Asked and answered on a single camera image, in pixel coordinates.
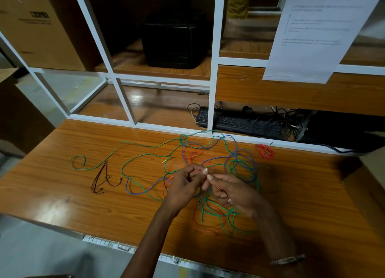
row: black keyboard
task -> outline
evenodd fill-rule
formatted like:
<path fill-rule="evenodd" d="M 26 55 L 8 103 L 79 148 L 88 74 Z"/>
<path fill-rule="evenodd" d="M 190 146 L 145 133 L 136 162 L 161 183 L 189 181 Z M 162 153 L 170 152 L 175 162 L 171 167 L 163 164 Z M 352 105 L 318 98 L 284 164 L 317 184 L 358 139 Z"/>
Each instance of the black keyboard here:
<path fill-rule="evenodd" d="M 200 107 L 195 121 L 198 126 L 207 128 L 208 110 L 207 107 Z M 282 125 L 274 123 L 271 119 L 271 116 L 263 114 L 215 109 L 213 129 L 278 138 L 282 136 Z"/>

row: wristwatch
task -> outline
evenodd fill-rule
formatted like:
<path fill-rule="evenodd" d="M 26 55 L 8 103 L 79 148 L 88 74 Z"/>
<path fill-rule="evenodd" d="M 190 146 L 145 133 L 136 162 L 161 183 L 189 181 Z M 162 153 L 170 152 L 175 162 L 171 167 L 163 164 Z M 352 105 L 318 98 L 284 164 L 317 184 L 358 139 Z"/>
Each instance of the wristwatch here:
<path fill-rule="evenodd" d="M 306 259 L 305 254 L 300 254 L 300 255 L 295 255 L 295 256 L 288 257 L 288 258 L 283 258 L 283 259 L 271 261 L 270 265 L 271 266 L 282 266 L 282 265 L 293 264 L 293 263 L 296 263 L 299 261 L 303 261 L 305 259 Z"/>

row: left hand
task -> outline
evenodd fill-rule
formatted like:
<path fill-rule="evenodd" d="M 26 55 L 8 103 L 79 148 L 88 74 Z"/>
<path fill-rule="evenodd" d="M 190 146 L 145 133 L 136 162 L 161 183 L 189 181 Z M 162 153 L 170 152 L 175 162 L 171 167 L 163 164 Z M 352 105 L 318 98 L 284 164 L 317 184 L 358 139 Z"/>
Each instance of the left hand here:
<path fill-rule="evenodd" d="M 163 201 L 164 206 L 169 207 L 177 215 L 194 198 L 196 190 L 204 183 L 207 174 L 208 169 L 197 164 L 189 164 L 177 171 Z"/>

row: paper sheet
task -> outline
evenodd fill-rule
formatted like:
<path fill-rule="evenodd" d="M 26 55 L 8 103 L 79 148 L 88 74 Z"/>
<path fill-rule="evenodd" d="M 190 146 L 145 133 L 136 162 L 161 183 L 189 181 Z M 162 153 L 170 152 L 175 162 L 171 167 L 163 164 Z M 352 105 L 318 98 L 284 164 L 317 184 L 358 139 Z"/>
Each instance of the paper sheet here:
<path fill-rule="evenodd" d="M 379 0 L 286 0 L 263 76 L 325 84 Z"/>

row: power strip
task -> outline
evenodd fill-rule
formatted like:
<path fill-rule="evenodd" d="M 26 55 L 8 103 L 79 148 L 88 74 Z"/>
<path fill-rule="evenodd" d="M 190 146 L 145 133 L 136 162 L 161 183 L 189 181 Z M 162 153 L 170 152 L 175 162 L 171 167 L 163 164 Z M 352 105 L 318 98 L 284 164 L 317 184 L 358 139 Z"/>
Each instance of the power strip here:
<path fill-rule="evenodd" d="M 115 250 L 124 251 L 130 254 L 134 254 L 137 249 L 137 247 L 134 247 L 134 246 L 113 242 L 109 240 L 104 240 L 102 238 L 96 238 L 89 235 L 84 236 L 83 241 L 93 243 L 99 246 L 112 248 Z M 182 259 L 176 256 L 170 256 L 166 254 L 160 254 L 158 261 L 177 265 L 187 269 L 196 270 L 199 272 L 204 272 L 207 274 L 216 275 L 223 278 L 262 278 L 260 276 L 254 276 L 254 275 L 250 275 L 242 272 L 233 272 L 233 271 L 224 270 L 214 266 L 207 266 L 205 264 L 197 263 L 194 261 L 190 261 L 190 260 L 186 260 L 186 259 Z"/>

